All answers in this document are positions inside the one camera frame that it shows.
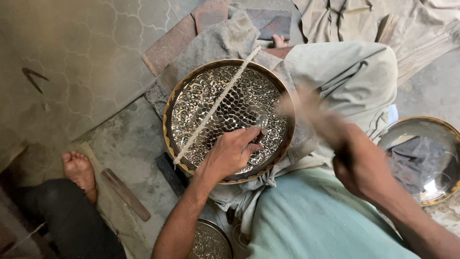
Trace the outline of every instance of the engraved brass plate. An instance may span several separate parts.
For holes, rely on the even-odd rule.
[[[204,65],[176,87],[163,120],[165,138],[173,158],[198,128],[242,62],[226,59]],[[276,113],[278,97],[284,91],[284,85],[271,71],[250,63],[182,157],[181,167],[193,173],[219,135],[257,125],[268,130],[268,135],[261,141],[263,151],[254,153],[248,165],[224,179],[224,183],[247,181],[269,170],[286,151],[294,129],[291,118]]]

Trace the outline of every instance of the hand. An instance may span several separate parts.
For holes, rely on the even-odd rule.
[[[215,185],[243,169],[251,154],[263,149],[260,144],[250,143],[260,130],[261,127],[251,126],[249,129],[237,129],[220,135],[196,169],[195,176],[209,180]]]
[[[356,124],[343,124],[350,152],[351,171],[340,161],[333,159],[336,177],[345,188],[357,197],[371,203],[379,203],[388,194],[400,190],[391,174],[383,151],[364,134]]]

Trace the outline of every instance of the metal plate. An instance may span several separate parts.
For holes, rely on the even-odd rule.
[[[209,220],[199,219],[196,225],[190,259],[232,259],[233,250],[225,232]]]
[[[439,161],[440,171],[431,172],[422,185],[422,206],[433,205],[451,196],[460,187],[460,133],[450,124],[433,117],[409,117],[391,125],[378,143],[385,150],[402,139],[424,136],[437,141],[445,148]]]
[[[239,59],[209,63],[195,69],[177,85],[163,119],[166,144],[173,158],[177,157],[242,63],[243,60]],[[278,97],[284,91],[284,84],[271,71],[249,63],[179,166],[193,174],[219,135],[257,125],[268,130],[268,135],[261,141],[263,151],[253,154],[245,168],[221,183],[245,182],[270,170],[284,155],[294,131],[294,119],[276,113]]]

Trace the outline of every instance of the light green shirt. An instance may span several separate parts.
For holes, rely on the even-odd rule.
[[[375,207],[318,169],[277,177],[258,200],[252,235],[249,258],[419,258]]]

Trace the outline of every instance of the forearm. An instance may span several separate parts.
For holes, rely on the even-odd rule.
[[[169,214],[152,252],[153,259],[187,258],[196,232],[196,223],[213,184],[194,177],[182,199]]]
[[[376,204],[395,224],[414,253],[423,259],[454,259],[460,254],[460,240],[425,214],[402,187]]]

